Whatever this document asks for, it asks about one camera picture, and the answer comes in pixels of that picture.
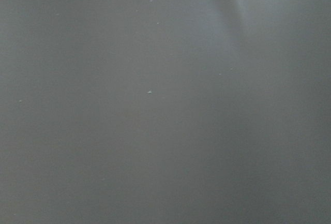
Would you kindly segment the grey laptop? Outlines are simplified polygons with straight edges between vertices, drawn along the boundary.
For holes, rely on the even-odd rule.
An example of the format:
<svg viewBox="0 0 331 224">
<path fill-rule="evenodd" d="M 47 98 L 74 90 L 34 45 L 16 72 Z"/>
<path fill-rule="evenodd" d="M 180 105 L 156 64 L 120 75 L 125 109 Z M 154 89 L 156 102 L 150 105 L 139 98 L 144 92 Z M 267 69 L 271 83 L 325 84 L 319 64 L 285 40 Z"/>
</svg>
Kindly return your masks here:
<svg viewBox="0 0 331 224">
<path fill-rule="evenodd" d="M 330 0 L 1 0 L 1 223 L 330 223 Z"/>
</svg>

